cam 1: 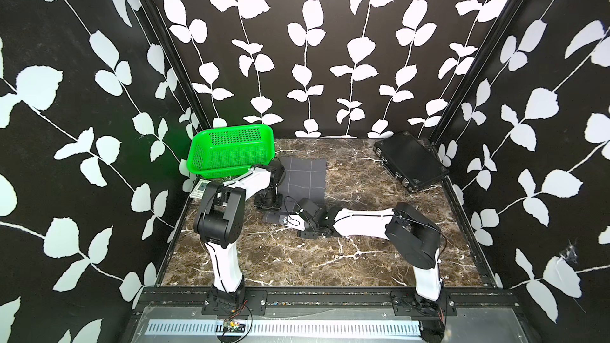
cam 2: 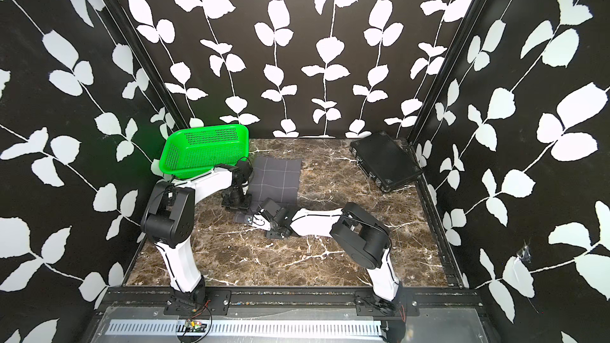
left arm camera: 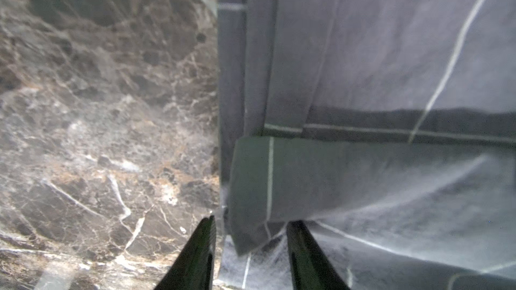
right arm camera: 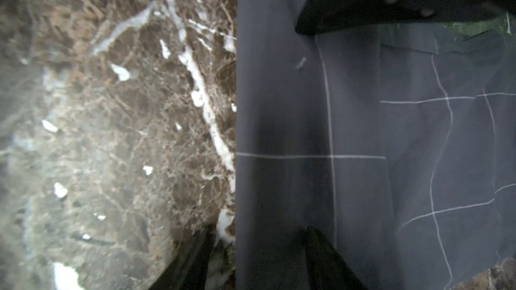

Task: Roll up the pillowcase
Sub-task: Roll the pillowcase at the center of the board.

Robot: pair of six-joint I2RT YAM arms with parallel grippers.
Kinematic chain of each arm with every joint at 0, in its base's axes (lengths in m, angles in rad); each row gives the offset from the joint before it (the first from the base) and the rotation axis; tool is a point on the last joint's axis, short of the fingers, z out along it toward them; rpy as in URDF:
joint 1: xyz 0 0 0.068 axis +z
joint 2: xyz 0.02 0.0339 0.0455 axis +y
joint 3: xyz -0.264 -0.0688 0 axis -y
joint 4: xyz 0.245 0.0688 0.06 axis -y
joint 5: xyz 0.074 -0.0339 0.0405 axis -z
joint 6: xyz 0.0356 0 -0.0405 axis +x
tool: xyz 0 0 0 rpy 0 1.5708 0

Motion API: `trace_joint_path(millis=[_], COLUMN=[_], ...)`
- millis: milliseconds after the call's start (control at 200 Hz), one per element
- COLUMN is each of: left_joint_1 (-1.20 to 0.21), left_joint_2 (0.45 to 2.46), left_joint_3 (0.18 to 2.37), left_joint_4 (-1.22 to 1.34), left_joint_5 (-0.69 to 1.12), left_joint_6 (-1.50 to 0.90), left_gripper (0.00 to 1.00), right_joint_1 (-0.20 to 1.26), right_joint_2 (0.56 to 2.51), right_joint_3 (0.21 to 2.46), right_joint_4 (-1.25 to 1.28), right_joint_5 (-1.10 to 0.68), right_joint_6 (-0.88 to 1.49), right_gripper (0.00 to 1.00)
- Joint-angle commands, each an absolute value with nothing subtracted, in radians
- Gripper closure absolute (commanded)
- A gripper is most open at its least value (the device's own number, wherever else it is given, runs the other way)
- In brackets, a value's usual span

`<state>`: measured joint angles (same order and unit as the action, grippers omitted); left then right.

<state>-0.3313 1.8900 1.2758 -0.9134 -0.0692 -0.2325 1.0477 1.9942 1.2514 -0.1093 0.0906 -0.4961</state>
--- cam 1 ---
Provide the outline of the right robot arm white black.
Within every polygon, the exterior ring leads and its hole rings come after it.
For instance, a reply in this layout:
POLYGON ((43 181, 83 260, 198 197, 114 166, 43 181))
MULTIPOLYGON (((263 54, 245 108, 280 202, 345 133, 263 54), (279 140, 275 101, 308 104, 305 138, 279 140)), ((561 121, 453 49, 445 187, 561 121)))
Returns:
POLYGON ((440 228, 407 203, 381 211, 326 209, 304 198, 289 211, 287 223, 302 238, 380 238, 392 243, 414 271, 416 299, 429 303, 441 297, 443 281, 438 259, 443 251, 440 228))

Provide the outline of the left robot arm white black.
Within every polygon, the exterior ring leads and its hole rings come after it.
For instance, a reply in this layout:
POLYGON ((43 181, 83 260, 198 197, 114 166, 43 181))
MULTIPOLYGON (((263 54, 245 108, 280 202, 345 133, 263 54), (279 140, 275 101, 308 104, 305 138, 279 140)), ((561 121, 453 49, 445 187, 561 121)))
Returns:
POLYGON ((236 241, 244 226, 246 201, 253 198, 259 211, 278 211, 283 201, 278 187, 284 176, 284 166, 274 157, 266 165, 253 165, 232 184, 206 185, 193 230, 211 258, 214 302, 232 308, 245 302, 245 279, 239 268, 236 241))

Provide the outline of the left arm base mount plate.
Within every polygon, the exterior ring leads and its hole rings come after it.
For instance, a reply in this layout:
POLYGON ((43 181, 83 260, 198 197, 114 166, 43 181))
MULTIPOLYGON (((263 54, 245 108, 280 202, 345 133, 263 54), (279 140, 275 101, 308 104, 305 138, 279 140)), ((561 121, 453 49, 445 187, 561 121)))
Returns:
POLYGON ((207 295, 201 310, 202 315, 229 316, 241 310, 241 315, 264 315, 267 303, 267 291, 250 288, 238 289, 226 293, 213 287, 207 295))

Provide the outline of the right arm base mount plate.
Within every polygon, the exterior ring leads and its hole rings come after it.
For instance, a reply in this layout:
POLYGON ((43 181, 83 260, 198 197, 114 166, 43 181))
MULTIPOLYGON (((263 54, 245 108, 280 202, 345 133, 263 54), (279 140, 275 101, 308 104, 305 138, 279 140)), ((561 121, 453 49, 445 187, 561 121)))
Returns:
POLYGON ((446 289, 442 288, 437 300, 431 301, 416 293, 415 290, 390 292, 395 316, 409 316, 413 319, 440 319, 456 316, 458 313, 446 289))

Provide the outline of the dark grey grid pillowcase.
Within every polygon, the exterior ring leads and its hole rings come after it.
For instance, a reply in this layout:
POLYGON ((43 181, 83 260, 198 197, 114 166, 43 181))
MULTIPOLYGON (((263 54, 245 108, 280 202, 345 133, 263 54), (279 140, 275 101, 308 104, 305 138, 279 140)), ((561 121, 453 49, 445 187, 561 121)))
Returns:
POLYGON ((284 196, 279 211, 265 211, 263 222, 286 225, 285 216, 296 214, 296 202, 309 198, 318 206, 325 205, 327 162, 325 160, 306 160, 281 157, 285 177, 278 192, 284 196))

